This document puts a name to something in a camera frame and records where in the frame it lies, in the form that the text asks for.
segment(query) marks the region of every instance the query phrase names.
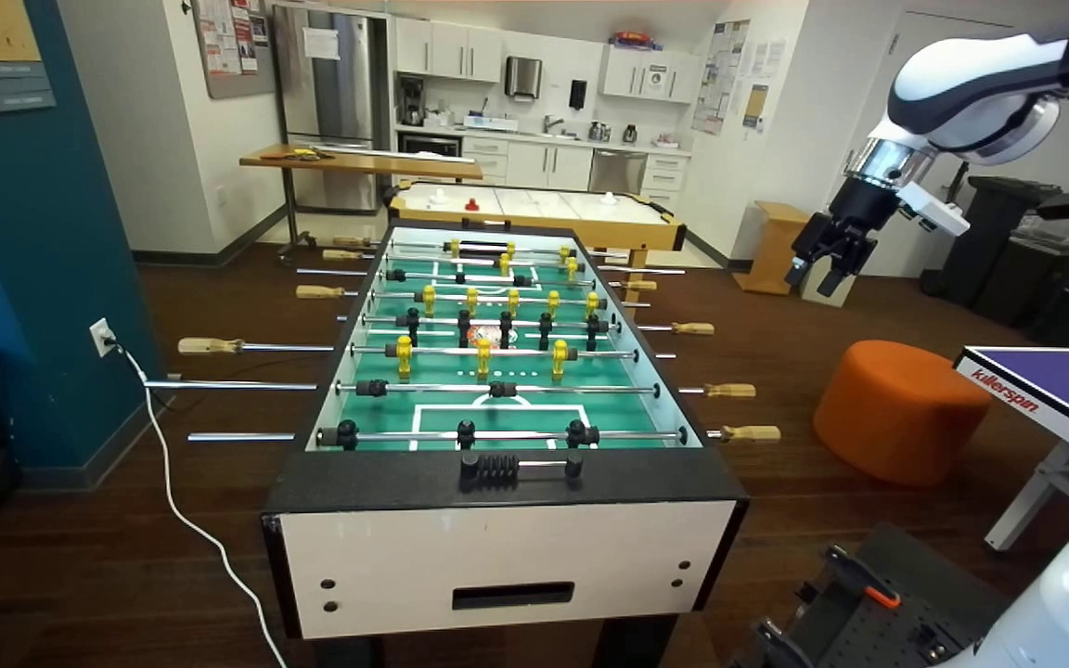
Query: stainless steel refrigerator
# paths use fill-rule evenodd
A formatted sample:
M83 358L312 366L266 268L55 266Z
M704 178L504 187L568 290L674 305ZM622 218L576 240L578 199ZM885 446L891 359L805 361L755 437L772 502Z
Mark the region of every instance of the stainless steel refrigerator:
M386 20L275 5L276 68L285 139L293 144L390 149ZM374 213L374 174L294 170L300 207Z

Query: coffee maker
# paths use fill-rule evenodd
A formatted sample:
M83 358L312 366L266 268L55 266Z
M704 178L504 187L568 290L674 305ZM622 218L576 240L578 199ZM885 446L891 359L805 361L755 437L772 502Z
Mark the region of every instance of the coffee maker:
M402 92L398 122L403 125L423 125L423 116L427 114L423 107L423 80L417 76L399 75L398 88Z

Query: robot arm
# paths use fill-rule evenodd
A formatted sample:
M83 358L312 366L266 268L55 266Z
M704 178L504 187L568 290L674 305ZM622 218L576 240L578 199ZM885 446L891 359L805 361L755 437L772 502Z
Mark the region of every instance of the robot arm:
M918 180L941 152L976 165L1001 165L1042 143L1069 97L1069 21L998 38L945 38L919 51L894 80L885 118L826 215L818 213L794 242L791 284L831 255L819 292L832 295L872 254L879 231L901 207L927 229L967 231L959 208L939 202Z

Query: green playing field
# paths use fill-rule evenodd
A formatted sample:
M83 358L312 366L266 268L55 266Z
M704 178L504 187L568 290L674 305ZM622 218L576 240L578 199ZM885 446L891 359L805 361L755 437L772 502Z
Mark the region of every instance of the green playing field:
M553 254L518 253L516 261L556 262ZM399 261L383 262L384 270L400 269L419 271L419 274L438 274L451 277L456 266L449 262L440 262L438 266L430 262ZM567 271L555 267L513 267L514 274L530 276L534 286L518 288L524 299L543 299L544 304L523 304L517 308L514 320L538 321L546 310L547 293L559 291L561 299L585 299L588 288L563 286L562 284L539 284L538 280L566 280ZM466 266L467 276L500 276L497 269L481 266ZM587 275L577 279L591 279ZM420 292L424 284L431 284L431 279L408 278L402 283L389 282L389 292ZM506 297L510 284L466 283L456 284L453 280L436 280L437 295L460 295L466 293L469 286L478 288L481 299L484 297ZM605 295L598 289L599 295ZM424 316L424 306L412 299L374 299L368 306L363 315L396 317L406 313L406 309L417 308L419 315ZM456 319L461 309L466 308L463 301L436 300L434 317ZM480 304L476 310L475 320L496 321L506 310L505 304ZM556 322L585 322L585 307L560 306L556 312ZM609 312L599 310L602 320L607 321ZM398 328L393 323L375 323L371 328L375 331L390 330L394 333L370 333L366 346L378 347L398 342ZM470 338L484 337L489 329L471 331ZM510 344L513 348L538 351L538 328L516 328L516 341ZM494 337L499 331L493 330ZM561 329L552 331L551 342L555 346L557 335L584 335L585 329ZM421 348L456 347L459 331L455 325L420 325L418 346ZM611 351L606 335L599 333L598 351ZM570 347L585 351L585 340L567 339ZM494 355L489 360L487 379L478 380L476 376L478 359L476 355L414 355L412 357L412 384L491 384L506 382L507 384L551 386L552 357L538 356L506 356ZM402 382L398 376L398 359L385 355L359 355L357 360L356 380L383 379L387 384L398 385ZM561 386L574 385L631 385L620 359L580 358L564 362ZM605 431L637 431L654 432L657 429L646 414L642 406L644 394L546 394L518 392L517 398L490 398L487 393L476 394L467 392L391 392L385 398L358 398L352 393L345 398L342 419L353 419L357 429L363 434L376 432L454 432L463 419L471 419L478 431L530 431L530 432L564 432L573 419L582 419L588 425ZM530 449L530 448L566 448L563 440L480 440L475 449L496 451L496 449ZM662 440L654 439L602 439L599 448L648 448L663 447ZM404 451L405 449L450 449L454 448L451 440L419 440L408 439L394 442L362 442L357 446L359 451Z

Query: paper towel dispenser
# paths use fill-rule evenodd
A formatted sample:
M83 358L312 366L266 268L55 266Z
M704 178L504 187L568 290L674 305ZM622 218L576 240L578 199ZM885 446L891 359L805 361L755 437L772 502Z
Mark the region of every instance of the paper towel dispenser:
M506 94L516 100L537 100L539 88L543 84L543 61L536 59L518 59L510 56L506 59Z

